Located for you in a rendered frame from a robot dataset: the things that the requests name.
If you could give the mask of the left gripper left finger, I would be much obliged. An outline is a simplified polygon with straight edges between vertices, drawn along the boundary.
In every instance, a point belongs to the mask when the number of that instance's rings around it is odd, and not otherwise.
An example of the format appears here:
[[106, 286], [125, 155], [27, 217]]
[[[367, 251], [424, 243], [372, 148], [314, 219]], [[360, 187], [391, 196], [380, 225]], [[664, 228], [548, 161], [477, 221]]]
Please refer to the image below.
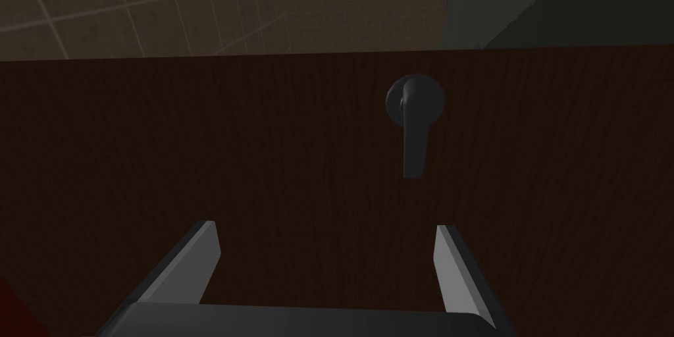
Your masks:
[[142, 281], [136, 301], [198, 304], [220, 255], [215, 222], [197, 222]]

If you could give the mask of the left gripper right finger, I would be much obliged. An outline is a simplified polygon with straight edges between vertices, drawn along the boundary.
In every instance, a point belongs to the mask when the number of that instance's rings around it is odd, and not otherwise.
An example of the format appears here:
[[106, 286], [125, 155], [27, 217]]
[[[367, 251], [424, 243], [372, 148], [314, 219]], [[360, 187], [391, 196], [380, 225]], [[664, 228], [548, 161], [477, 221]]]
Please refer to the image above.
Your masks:
[[448, 328], [507, 326], [504, 308], [455, 226], [437, 226], [433, 263]]

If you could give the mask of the dark brown wooden door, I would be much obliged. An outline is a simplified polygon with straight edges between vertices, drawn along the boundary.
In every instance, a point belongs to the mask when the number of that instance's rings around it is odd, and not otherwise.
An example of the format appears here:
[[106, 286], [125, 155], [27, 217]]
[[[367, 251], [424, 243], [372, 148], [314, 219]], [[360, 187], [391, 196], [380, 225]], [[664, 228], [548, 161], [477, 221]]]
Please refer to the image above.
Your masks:
[[[411, 74], [446, 99], [420, 178]], [[199, 220], [207, 303], [439, 311], [453, 224], [518, 337], [674, 337], [674, 47], [0, 63], [0, 278], [53, 337]]]

